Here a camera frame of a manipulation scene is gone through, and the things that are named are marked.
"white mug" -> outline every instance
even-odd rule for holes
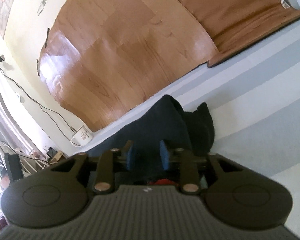
[[[70,142],[75,147],[85,146],[93,139],[93,134],[90,133],[87,128],[81,126],[80,129],[72,136]]]

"brown blanket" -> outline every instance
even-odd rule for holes
[[[269,34],[300,18],[300,10],[285,9],[280,0],[179,0],[201,23],[220,53],[213,67]]]
[[[177,0],[67,0],[39,68],[56,101],[96,131],[217,52]]]

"white fabric tag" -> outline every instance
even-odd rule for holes
[[[285,9],[290,8],[291,6],[286,2],[286,0],[281,0],[281,4]]]

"white logo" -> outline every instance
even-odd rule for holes
[[[153,189],[150,187],[144,188],[143,191],[146,193],[149,193],[150,191],[152,191]]]

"black cable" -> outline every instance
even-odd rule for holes
[[[44,109],[47,109],[47,110],[50,110],[50,111],[52,111],[52,112],[54,112],[54,113],[56,113],[56,114],[58,114],[64,121],[65,121],[65,123],[68,125],[68,127],[71,129],[71,131],[72,131],[72,128],[71,128],[71,126],[67,123],[67,121],[63,118],[63,116],[61,115],[61,114],[59,114],[58,112],[56,112],[56,111],[53,111],[53,110],[51,110],[51,109],[49,109],[49,108],[46,108],[45,106],[43,106],[43,105],[41,105],[37,100],[35,100],[35,99],[33,99],[30,95],[28,95],[28,93],[17,83],[17,82],[15,82],[12,78],[10,78],[9,76],[7,76],[5,73],[4,73],[4,71],[2,70],[2,68],[1,68],[1,66],[0,66],[0,71],[1,71],[1,74],[4,76],[4,77],[6,77],[7,79],[9,79],[10,81],[12,81],[13,83],[15,83],[17,86],[18,86],[18,88],[20,88],[32,101],[34,101],[35,103],[37,103],[39,106],[40,106],[40,109],[43,111],[43,112],[45,112],[50,118],[51,118],[51,120],[56,124],[56,126],[58,127],[58,129],[59,129],[59,131],[63,134],[63,136],[64,137],[66,137],[69,141],[70,141],[70,139],[63,133],[63,131],[60,129],[60,127],[58,126],[58,124],[57,124],[57,122],[51,117],[51,115],[48,113],[48,112],[46,112],[46,111],[44,111]]]
[[[3,143],[3,144],[5,144],[6,146],[8,146],[16,155],[19,155],[19,156],[21,156],[21,157],[24,157],[24,158],[28,158],[28,159],[31,159],[31,160],[34,160],[34,161],[41,161],[41,162],[44,162],[44,163],[47,163],[47,164],[49,164],[49,162],[47,162],[47,161],[44,161],[44,160],[41,160],[41,159],[34,159],[34,158],[31,158],[31,157],[28,157],[28,156],[24,156],[24,155],[22,155],[22,154],[19,154],[19,153],[17,153],[7,142],[5,142],[5,141],[1,141],[1,143]]]

